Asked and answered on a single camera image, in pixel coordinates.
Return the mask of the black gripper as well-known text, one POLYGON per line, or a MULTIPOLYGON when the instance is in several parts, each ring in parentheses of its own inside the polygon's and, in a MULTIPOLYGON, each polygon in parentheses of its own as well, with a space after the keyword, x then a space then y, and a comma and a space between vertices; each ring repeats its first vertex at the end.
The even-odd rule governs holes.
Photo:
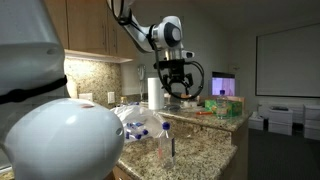
POLYGON ((163 89, 167 93, 170 93, 170 87, 167 84, 181 83, 185 86, 185 94, 189 94, 190 88, 193 83, 193 77, 191 73, 184 73, 185 65, 190 65, 190 62, 186 62, 184 59, 159 61, 158 63, 155 63, 153 65, 155 69, 168 70, 169 74, 164 74, 162 77, 165 83, 163 84, 163 89))

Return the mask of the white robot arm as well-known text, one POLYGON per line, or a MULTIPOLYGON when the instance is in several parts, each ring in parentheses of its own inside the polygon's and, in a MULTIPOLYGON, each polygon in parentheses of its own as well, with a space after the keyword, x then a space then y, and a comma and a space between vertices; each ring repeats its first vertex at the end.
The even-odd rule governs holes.
POLYGON ((43 0, 0 0, 1 147, 15 180, 104 180, 123 125, 67 92, 65 50, 43 0))

